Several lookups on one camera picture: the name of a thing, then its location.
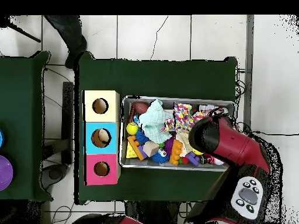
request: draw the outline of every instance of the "tennis ball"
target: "tennis ball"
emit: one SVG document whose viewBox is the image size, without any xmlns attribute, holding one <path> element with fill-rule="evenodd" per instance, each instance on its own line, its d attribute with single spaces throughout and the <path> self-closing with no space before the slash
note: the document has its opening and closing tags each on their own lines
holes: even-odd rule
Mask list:
<svg viewBox="0 0 299 224">
<path fill-rule="evenodd" d="M 196 149 L 193 149 L 192 152 L 193 152 L 195 155 L 203 155 L 203 153 L 199 152 L 199 151 L 196 150 Z"/>
<path fill-rule="evenodd" d="M 128 123 L 126 130 L 130 135 L 135 135 L 138 131 L 138 125 L 134 122 L 130 122 Z"/>
</svg>

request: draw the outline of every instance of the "purple disc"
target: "purple disc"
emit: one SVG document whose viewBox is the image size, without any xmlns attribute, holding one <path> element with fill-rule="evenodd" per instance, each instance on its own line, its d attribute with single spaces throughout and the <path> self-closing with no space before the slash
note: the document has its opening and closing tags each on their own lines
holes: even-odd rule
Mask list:
<svg viewBox="0 0 299 224">
<path fill-rule="evenodd" d="M 0 191 L 4 190 L 12 181 L 12 165 L 7 158 L 0 155 Z"/>
</svg>

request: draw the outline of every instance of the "green table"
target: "green table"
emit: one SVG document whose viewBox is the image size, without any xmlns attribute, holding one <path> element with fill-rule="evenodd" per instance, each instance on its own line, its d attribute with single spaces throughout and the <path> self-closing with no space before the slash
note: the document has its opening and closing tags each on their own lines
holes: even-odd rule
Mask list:
<svg viewBox="0 0 299 224">
<path fill-rule="evenodd" d="M 92 59 L 83 53 L 75 78 L 75 199 L 199 201 L 221 172 L 121 168 L 116 185 L 84 186 L 82 90 L 126 95 L 235 101 L 235 58 L 225 61 L 129 61 Z"/>
<path fill-rule="evenodd" d="M 0 199 L 49 200 L 40 187 L 42 145 L 41 79 L 48 52 L 31 58 L 0 57 L 0 155 L 13 167 L 13 180 Z"/>
</svg>

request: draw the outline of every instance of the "person's foot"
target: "person's foot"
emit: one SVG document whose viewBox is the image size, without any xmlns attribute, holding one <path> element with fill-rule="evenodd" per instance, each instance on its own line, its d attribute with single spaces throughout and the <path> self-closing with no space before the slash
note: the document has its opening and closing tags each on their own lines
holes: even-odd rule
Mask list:
<svg viewBox="0 0 299 224">
<path fill-rule="evenodd" d="M 85 37 L 82 35 L 82 43 L 81 45 L 76 49 L 76 51 L 69 51 L 67 60 L 65 60 L 65 67 L 68 69 L 74 68 L 74 62 L 76 57 L 83 51 L 85 51 L 87 48 L 87 41 Z"/>
</svg>

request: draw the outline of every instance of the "brown ball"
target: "brown ball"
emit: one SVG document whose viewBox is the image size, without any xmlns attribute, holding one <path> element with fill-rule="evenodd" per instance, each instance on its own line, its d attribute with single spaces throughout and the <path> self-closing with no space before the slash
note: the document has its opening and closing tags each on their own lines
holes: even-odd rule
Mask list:
<svg viewBox="0 0 299 224">
<path fill-rule="evenodd" d="M 135 104 L 135 111 L 138 114 L 144 114 L 147 112 L 148 109 L 148 104 L 142 101 L 137 101 L 134 103 Z"/>
</svg>

